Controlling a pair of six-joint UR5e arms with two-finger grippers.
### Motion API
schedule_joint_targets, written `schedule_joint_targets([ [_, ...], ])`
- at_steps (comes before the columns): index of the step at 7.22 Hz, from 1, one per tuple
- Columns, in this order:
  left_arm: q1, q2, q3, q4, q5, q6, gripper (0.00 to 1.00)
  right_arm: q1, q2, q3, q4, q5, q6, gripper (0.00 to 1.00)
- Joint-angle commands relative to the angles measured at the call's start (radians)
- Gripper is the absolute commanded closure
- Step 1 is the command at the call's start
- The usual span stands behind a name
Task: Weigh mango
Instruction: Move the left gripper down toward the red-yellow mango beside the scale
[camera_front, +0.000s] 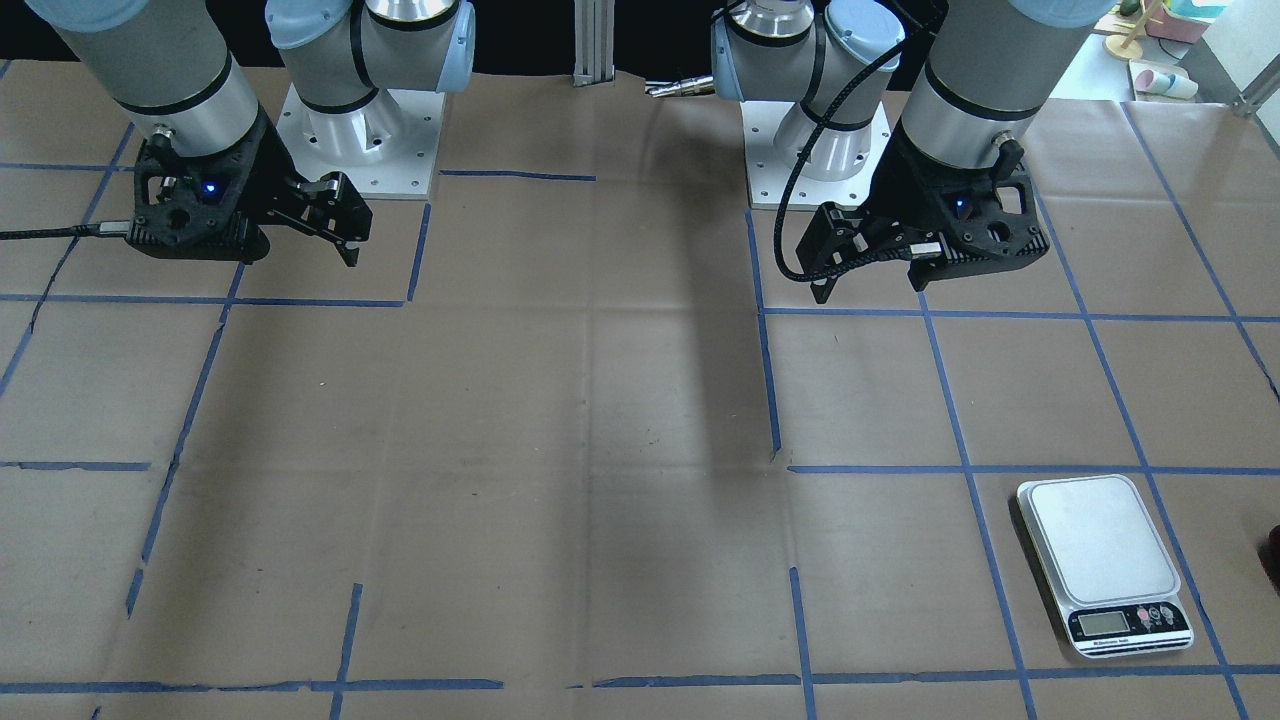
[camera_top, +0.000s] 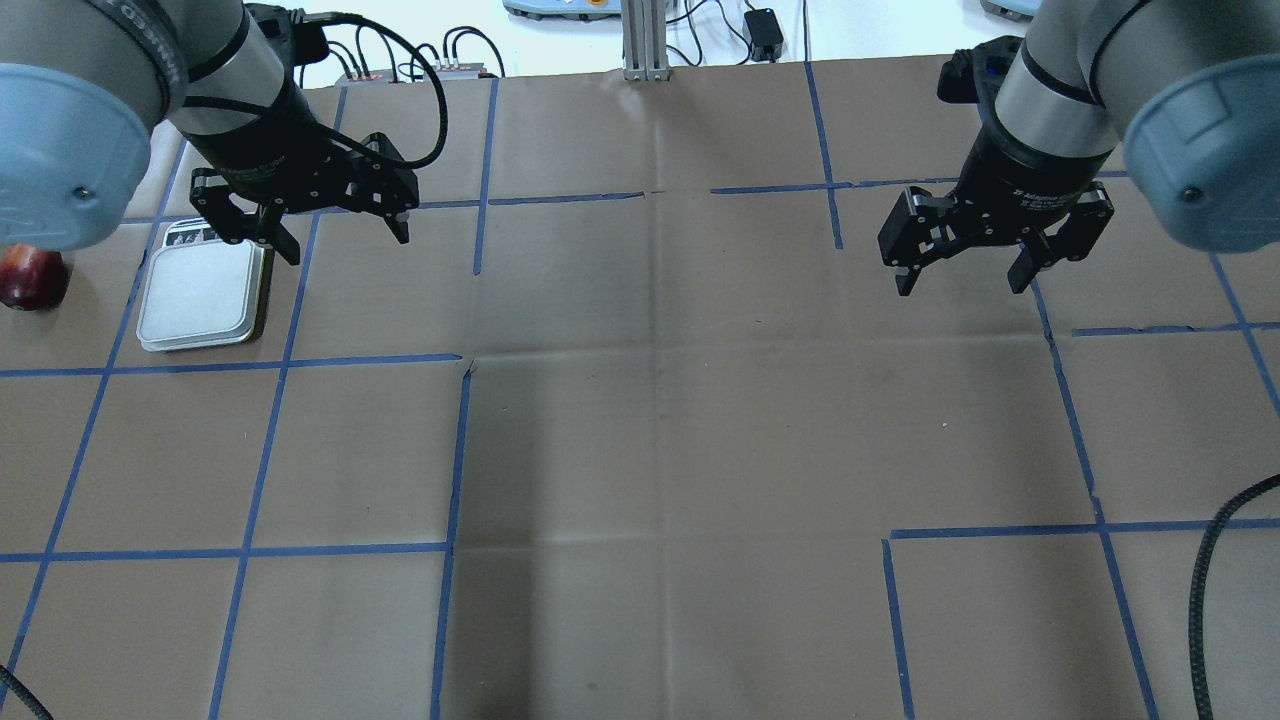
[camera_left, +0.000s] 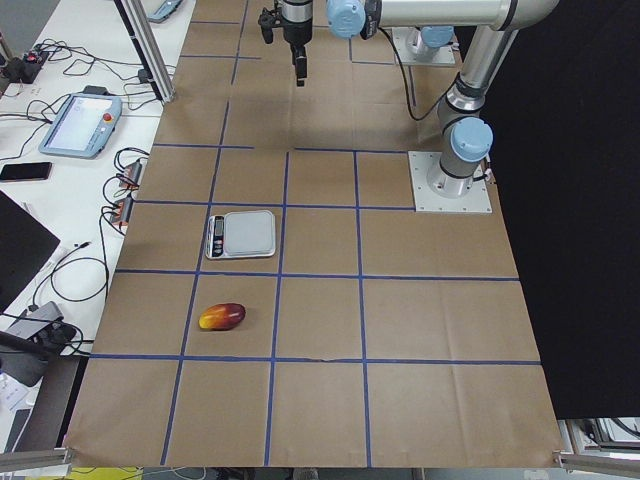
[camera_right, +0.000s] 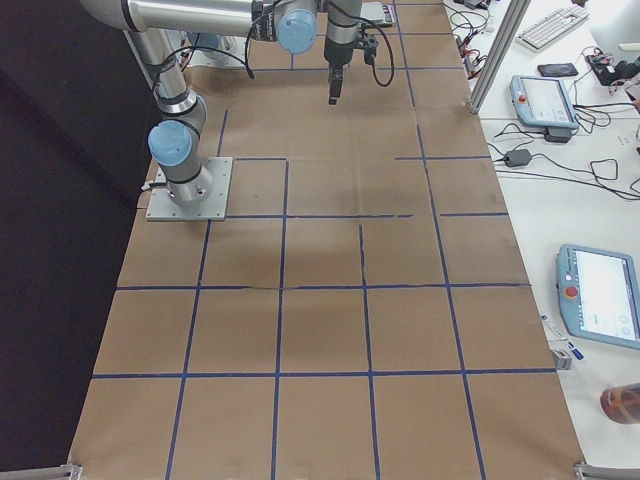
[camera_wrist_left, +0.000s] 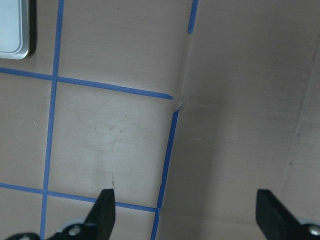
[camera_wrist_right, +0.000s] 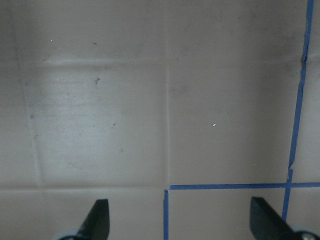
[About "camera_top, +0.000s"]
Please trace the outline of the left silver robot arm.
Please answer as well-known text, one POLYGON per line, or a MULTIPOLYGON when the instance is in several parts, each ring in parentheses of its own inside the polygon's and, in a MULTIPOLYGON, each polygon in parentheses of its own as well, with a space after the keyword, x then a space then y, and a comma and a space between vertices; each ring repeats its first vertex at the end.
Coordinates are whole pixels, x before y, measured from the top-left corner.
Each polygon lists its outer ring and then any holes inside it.
POLYGON ((380 217, 410 241, 417 170, 381 133, 356 141, 319 120, 294 82, 351 13, 242 1, 3 4, 3 242, 86 249, 122 223, 170 123, 204 159, 189 204, 218 238, 287 263, 283 219, 329 208, 380 217))

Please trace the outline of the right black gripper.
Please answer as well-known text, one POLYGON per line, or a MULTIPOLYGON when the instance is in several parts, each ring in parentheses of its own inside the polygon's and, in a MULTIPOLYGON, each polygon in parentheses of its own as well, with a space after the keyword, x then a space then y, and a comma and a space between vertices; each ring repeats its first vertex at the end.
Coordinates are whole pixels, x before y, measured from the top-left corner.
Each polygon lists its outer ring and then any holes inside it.
POLYGON ((955 187, 943 196, 908 187, 879 229, 897 295, 910 296, 925 266, 969 249, 1021 246, 1007 269, 1012 293, 1044 266, 1088 258, 1114 214, 1096 179, 1108 156, 1061 158, 982 127, 955 187))

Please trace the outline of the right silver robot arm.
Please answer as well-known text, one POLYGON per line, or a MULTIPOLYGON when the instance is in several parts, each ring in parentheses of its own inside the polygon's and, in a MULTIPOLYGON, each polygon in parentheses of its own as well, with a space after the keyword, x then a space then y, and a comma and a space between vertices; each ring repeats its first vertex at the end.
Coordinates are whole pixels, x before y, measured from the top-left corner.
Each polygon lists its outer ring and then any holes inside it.
POLYGON ((1277 242, 1275 1, 1043 1, 1021 38, 956 51, 936 92, 980 127, 955 187, 904 190, 879 229, 902 296, 969 249, 1019 247, 1014 293, 1085 259, 1115 213, 1098 173, 1116 150, 1179 243, 1277 242))

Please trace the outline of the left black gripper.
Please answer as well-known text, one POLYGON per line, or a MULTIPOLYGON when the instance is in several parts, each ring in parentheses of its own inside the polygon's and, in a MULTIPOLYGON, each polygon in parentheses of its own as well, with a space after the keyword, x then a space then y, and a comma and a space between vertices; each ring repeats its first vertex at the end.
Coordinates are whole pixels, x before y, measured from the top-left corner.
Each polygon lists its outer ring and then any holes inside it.
POLYGON ((339 208, 380 217, 397 243, 411 241, 419 178, 381 132, 356 141, 294 95, 256 108, 241 128, 189 141, 207 163, 192 172, 189 201, 221 236, 262 236, 264 246, 298 266, 300 243, 282 218, 339 208))

